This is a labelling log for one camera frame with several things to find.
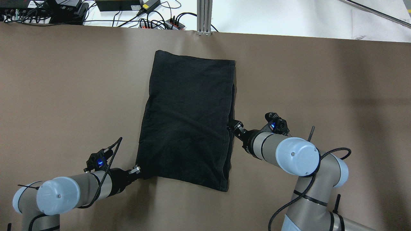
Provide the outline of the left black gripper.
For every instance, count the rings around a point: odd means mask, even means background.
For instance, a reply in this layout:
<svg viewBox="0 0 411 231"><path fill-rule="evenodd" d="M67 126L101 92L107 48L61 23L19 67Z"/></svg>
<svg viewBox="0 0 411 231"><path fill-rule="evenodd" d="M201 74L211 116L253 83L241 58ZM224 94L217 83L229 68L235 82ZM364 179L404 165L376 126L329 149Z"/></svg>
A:
<svg viewBox="0 0 411 231"><path fill-rule="evenodd" d="M108 159L113 157L112 148L101 149L92 153L86 161L84 172L90 172L97 177L97 183L102 183L99 196L113 196L121 193L127 186L140 176L141 167L137 164L131 170L109 167Z"/></svg>

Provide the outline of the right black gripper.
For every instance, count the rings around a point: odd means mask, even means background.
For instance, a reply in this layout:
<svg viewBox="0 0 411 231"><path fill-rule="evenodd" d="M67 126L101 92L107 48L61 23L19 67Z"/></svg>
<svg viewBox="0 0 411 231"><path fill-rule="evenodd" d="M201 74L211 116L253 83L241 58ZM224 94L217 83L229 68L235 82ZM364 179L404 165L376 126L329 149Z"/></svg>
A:
<svg viewBox="0 0 411 231"><path fill-rule="evenodd" d="M257 135L260 133L274 133L289 136L289 128L285 119L281 118L275 112L265 114L267 124L259 130L246 130L244 125L239 120L229 120L227 130L229 130L235 137L243 142L242 148L249 154L255 154L252 150L252 145Z"/></svg>

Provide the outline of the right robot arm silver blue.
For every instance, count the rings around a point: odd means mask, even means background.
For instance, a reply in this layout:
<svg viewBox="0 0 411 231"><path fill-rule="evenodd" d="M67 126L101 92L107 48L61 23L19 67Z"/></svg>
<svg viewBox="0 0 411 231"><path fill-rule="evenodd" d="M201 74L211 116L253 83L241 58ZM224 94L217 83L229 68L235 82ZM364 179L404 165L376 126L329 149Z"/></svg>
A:
<svg viewBox="0 0 411 231"><path fill-rule="evenodd" d="M331 191L348 180L349 171L344 159L351 149L341 147L321 151L308 139L292 137L285 119L277 113L265 114L267 124L259 130L247 130L239 120L231 119L227 129L254 158L296 175L292 199L270 218L268 230L282 211L286 211L282 231L371 231L370 227L344 218L338 212L341 195L333 210L327 209Z"/></svg>

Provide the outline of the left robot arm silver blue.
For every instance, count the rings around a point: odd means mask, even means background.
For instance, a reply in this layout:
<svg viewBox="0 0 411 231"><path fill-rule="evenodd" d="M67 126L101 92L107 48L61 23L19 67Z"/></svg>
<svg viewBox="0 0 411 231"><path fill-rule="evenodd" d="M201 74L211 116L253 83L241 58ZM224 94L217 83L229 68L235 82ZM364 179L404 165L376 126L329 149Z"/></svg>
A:
<svg viewBox="0 0 411 231"><path fill-rule="evenodd" d="M22 230L59 231L61 214L121 193L141 177L138 165L130 170L111 168L114 154L112 147L91 154L83 174L22 185L12 200L22 214Z"/></svg>

